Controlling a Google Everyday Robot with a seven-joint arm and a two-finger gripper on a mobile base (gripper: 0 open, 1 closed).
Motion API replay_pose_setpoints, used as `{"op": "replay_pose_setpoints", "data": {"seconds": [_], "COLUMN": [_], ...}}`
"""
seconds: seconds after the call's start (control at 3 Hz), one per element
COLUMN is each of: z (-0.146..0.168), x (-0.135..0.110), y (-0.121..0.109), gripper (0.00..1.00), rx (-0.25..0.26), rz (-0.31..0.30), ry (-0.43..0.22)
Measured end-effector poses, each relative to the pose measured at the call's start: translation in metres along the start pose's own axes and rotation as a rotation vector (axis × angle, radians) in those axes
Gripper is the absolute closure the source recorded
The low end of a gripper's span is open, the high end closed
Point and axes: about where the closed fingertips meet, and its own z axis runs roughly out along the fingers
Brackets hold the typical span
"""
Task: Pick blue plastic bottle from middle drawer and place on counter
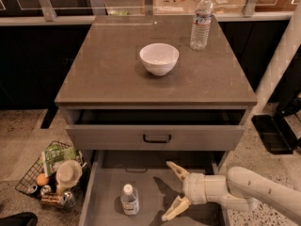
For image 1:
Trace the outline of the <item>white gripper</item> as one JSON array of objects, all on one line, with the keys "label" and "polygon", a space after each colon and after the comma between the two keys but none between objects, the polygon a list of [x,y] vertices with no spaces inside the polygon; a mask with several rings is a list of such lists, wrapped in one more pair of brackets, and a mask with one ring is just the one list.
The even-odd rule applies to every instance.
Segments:
[{"label": "white gripper", "polygon": [[185,197],[177,196],[171,206],[162,215],[162,221],[170,221],[183,213],[192,204],[204,204],[207,202],[205,195],[205,175],[202,173],[190,173],[172,161],[166,162],[178,179],[183,182],[182,190]]}]

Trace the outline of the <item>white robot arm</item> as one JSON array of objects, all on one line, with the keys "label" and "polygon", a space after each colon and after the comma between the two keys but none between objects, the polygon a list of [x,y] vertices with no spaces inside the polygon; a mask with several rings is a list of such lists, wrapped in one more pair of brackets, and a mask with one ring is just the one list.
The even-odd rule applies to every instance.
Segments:
[{"label": "white robot arm", "polygon": [[[263,111],[293,56],[301,45],[301,4],[295,9],[289,24],[256,89],[258,103],[254,114]],[[277,184],[258,173],[242,167],[232,167],[222,174],[205,175],[189,172],[179,165],[166,163],[182,182],[183,197],[177,197],[162,220],[172,220],[190,205],[217,202],[230,210],[251,211],[264,202],[298,224],[301,221],[301,192]]]}]

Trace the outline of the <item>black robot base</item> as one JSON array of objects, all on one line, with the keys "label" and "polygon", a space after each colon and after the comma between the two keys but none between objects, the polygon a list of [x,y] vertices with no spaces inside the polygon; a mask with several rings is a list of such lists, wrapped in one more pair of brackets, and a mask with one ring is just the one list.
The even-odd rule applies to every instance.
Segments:
[{"label": "black robot base", "polygon": [[286,118],[295,116],[301,109],[301,98],[294,95],[292,99],[281,101],[276,113],[253,116],[253,122],[267,152],[272,154],[289,154],[299,151],[301,138],[289,125]]}]

